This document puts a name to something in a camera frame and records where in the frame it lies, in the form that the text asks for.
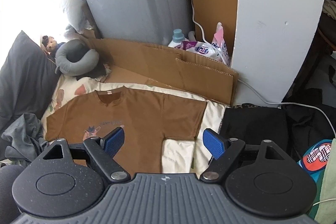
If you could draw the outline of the plush doll toy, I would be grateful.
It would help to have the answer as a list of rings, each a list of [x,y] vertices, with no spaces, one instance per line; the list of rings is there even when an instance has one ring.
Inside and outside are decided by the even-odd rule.
[[[52,36],[41,37],[41,48],[51,57],[55,58],[58,49],[65,44],[65,42],[58,43]]]

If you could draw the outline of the flattened brown cardboard box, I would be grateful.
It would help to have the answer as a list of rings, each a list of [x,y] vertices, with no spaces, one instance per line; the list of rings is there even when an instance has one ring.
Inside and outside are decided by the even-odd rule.
[[[196,53],[156,44],[81,37],[109,65],[108,83],[134,83],[184,90],[232,105],[239,74]]]

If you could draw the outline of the cream bear print blanket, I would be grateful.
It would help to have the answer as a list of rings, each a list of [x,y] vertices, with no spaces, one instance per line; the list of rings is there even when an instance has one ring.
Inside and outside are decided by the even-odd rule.
[[[228,108],[227,105],[213,102],[201,96],[180,90],[135,83],[102,83],[88,77],[76,80],[74,77],[61,76],[56,85],[51,103],[42,116],[44,131],[47,131],[47,117],[76,96],[93,91],[106,92],[123,86],[131,89],[149,90],[151,92],[165,93],[207,102],[201,122],[200,133],[207,127],[218,132],[221,127],[224,112]],[[201,136],[199,136],[197,140],[192,141],[165,140],[162,149],[162,171],[164,173],[185,173],[188,171],[200,173],[210,160],[210,153],[207,152],[201,142]]]

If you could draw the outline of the brown printed t-shirt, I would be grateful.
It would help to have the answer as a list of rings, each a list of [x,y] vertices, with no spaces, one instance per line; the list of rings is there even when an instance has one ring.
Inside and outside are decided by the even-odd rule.
[[[45,139],[70,144],[104,137],[116,127],[125,143],[114,157],[128,173],[160,173],[166,139],[195,140],[207,103],[121,87],[77,96],[47,117]]]

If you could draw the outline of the dark grey pillow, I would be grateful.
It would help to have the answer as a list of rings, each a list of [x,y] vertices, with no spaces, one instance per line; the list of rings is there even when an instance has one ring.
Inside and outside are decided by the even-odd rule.
[[[1,68],[1,131],[24,113],[41,119],[60,78],[55,60],[20,32]]]

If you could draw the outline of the grey green garment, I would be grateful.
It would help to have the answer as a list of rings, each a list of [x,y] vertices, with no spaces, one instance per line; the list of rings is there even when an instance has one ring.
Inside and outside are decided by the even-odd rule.
[[[41,121],[33,113],[24,113],[16,119],[1,136],[9,142],[5,148],[5,158],[12,164],[28,166],[48,146],[43,136]]]

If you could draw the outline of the blue cap detergent bottle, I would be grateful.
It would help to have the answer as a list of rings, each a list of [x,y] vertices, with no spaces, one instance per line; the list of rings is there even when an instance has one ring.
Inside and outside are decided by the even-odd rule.
[[[187,42],[187,38],[184,36],[182,30],[178,28],[173,30],[172,40],[169,43],[168,47],[182,48],[184,42]]]

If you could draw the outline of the black folded garment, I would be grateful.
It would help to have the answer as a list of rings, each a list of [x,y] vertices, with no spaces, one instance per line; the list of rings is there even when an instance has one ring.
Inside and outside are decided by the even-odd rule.
[[[299,161],[315,143],[335,138],[335,108],[317,107],[318,110],[297,105],[285,105],[280,109],[229,108],[224,112],[219,134],[226,139],[238,138],[253,145],[269,139]]]

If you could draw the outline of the teal patterned garment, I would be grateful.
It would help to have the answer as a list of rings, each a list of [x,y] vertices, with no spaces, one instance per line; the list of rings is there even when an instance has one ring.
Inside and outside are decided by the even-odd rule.
[[[310,147],[298,164],[317,186],[308,216],[318,223],[335,223],[335,139]]]

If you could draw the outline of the grey neck pillow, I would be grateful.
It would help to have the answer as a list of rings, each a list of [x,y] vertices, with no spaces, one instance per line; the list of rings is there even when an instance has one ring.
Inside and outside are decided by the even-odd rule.
[[[99,58],[97,51],[81,40],[70,40],[56,51],[56,69],[67,76],[81,76],[94,70]]]

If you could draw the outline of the black cloth under neck pillow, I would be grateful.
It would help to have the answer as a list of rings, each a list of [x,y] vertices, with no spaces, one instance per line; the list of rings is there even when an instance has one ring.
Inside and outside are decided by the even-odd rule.
[[[72,61],[79,61],[81,58],[89,51],[88,48],[83,48],[81,50],[78,50],[73,54]],[[99,59],[97,65],[87,73],[84,73],[82,75],[76,76],[77,80],[82,79],[83,77],[89,77],[92,79],[98,78],[100,76],[106,76],[108,73],[106,72],[106,67],[102,61],[102,59]]]

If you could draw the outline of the purple white detergent bag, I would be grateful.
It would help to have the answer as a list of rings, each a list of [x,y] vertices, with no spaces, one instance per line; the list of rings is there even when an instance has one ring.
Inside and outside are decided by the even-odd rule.
[[[181,42],[177,48],[208,57],[222,62],[225,65],[230,64],[230,57],[224,40],[224,28],[221,22],[217,23],[216,32],[214,33],[212,42],[208,43],[185,40]]]

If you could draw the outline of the leopard print cloth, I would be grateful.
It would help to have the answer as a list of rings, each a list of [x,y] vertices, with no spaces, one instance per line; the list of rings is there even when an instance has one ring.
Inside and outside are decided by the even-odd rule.
[[[241,105],[232,106],[233,109],[246,109],[246,108],[257,108],[257,107],[260,107],[260,106],[254,105],[252,103],[243,103]]]

